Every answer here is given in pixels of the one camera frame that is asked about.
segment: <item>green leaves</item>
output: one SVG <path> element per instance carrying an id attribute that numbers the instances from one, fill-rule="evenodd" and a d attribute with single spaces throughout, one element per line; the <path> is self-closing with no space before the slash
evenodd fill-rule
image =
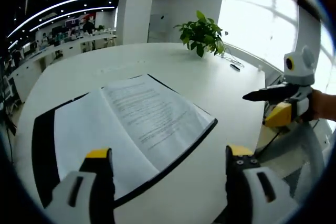
<path id="1" fill-rule="evenodd" d="M 204 50 L 221 54 L 224 51 L 222 42 L 222 29 L 215 24 L 211 18 L 206 18 L 199 10 L 196 12 L 198 21 L 189 21 L 181 25 L 176 25 L 181 32 L 180 40 L 187 44 L 189 50 L 196 48 L 197 54 L 202 57 Z"/>
<path id="2" fill-rule="evenodd" d="M 197 44 L 196 53 L 197 53 L 198 56 L 203 57 L 204 48 L 203 48 L 202 44 Z"/>
<path id="3" fill-rule="evenodd" d="M 198 19 L 205 20 L 205 16 L 203 13 L 201 13 L 199 10 L 196 11 L 196 16 Z"/>
<path id="4" fill-rule="evenodd" d="M 194 48 L 197 46 L 197 42 L 192 42 L 190 45 L 190 50 L 194 50 Z"/>

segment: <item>open book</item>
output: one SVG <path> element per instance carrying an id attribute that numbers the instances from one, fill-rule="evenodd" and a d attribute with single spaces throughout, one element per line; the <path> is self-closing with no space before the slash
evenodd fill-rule
<path id="1" fill-rule="evenodd" d="M 118 199 L 167 168 L 214 121 L 148 75 L 113 82 L 55 111 L 59 177 L 78 170 L 91 150 L 112 148 Z"/>

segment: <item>yellow robot part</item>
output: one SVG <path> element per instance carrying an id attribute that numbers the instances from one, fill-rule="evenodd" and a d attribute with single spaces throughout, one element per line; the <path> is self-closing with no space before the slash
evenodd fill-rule
<path id="1" fill-rule="evenodd" d="M 238 156 L 238 155 L 253 155 L 253 152 L 250 151 L 248 148 L 245 148 L 243 146 L 237 146 L 233 144 L 229 144 L 229 147 L 231 148 L 232 155 L 233 156 Z"/>
<path id="2" fill-rule="evenodd" d="M 287 102 L 280 102 L 266 117 L 266 127 L 279 127 L 290 124 L 292 118 L 292 105 Z"/>
<path id="3" fill-rule="evenodd" d="M 107 157 L 109 148 L 92 150 L 86 155 L 86 158 L 105 158 Z"/>

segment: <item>white table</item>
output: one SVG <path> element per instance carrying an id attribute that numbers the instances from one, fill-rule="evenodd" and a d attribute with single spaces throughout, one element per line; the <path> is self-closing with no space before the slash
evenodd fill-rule
<path id="1" fill-rule="evenodd" d="M 265 87 L 265 74 L 245 63 L 237 72 L 213 55 L 201 59 L 182 44 L 136 44 L 80 54 L 50 65 L 23 107 L 14 162 L 36 203 L 31 157 L 34 119 L 79 95 L 149 73 L 218 119 L 208 137 L 176 169 L 137 198 L 118 207 L 121 223 L 212 223 L 226 206 L 225 146 L 257 145 L 264 103 L 242 96 Z"/>
<path id="2" fill-rule="evenodd" d="M 94 36 L 84 36 L 81 39 L 60 44 L 56 47 L 50 46 L 38 53 L 28 56 L 24 60 L 24 63 L 14 70 L 8 78 L 14 78 L 15 87 L 19 97 L 22 102 L 25 102 L 37 79 L 44 71 L 40 66 L 40 60 L 45 59 L 45 67 L 47 67 L 54 59 L 52 54 L 58 50 L 63 51 L 63 58 L 66 59 L 81 54 L 80 45 L 82 43 L 115 37 L 116 35 L 112 34 L 112 32 L 105 32 Z"/>

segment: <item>led strip light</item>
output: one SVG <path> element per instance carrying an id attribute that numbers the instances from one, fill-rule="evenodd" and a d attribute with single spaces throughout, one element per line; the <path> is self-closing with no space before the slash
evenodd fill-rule
<path id="1" fill-rule="evenodd" d="M 47 23 L 53 22 L 54 20 L 57 20 L 57 19 L 59 19 L 59 18 L 63 18 L 63 17 L 66 17 L 66 16 L 70 16 L 70 15 L 75 14 L 75 13 L 87 12 L 87 11 L 89 11 L 89 10 L 103 10 L 103 9 L 113 9 L 113 8 L 114 8 L 114 6 L 108 6 L 108 7 L 96 7 L 96 8 L 90 8 L 90 9 L 84 9 L 84 10 L 77 10 L 77 11 L 75 11 L 75 12 L 67 13 L 67 14 L 63 14 L 63 15 L 58 16 L 58 17 L 56 17 L 56 18 L 52 18 L 52 19 L 50 19 L 50 20 L 48 20 L 48 21 L 45 21 L 44 23 L 39 24 L 38 26 L 34 27 L 33 29 L 31 29 L 31 30 L 29 30 L 29 31 L 34 31 L 34 30 L 36 30 L 37 28 L 39 28 L 39 27 L 41 27 L 41 26 L 44 26 L 44 25 L 47 24 Z"/>
<path id="2" fill-rule="evenodd" d="M 8 50 L 10 50 L 12 47 L 14 47 L 18 42 L 19 42 L 18 40 L 14 41 L 14 43 L 9 46 Z"/>
<path id="3" fill-rule="evenodd" d="M 28 23 L 29 21 L 31 21 L 33 18 L 36 18 L 37 16 L 41 15 L 42 13 L 45 13 L 53 8 L 56 8 L 58 6 L 61 6 L 61 5 L 65 5 L 65 4 L 68 4 L 68 3 L 71 3 L 71 2 L 74 2 L 74 1 L 79 1 L 79 0 L 67 0 L 67 1 L 64 1 L 62 3 L 59 3 L 57 5 L 53 5 L 51 7 L 48 7 L 44 10 L 42 10 L 41 12 L 35 14 L 34 16 L 30 17 L 29 19 L 25 20 L 21 25 L 19 25 L 18 27 L 16 27 L 8 36 L 7 38 L 9 38 L 14 32 L 18 31 L 21 27 L 23 27 L 26 23 Z"/>

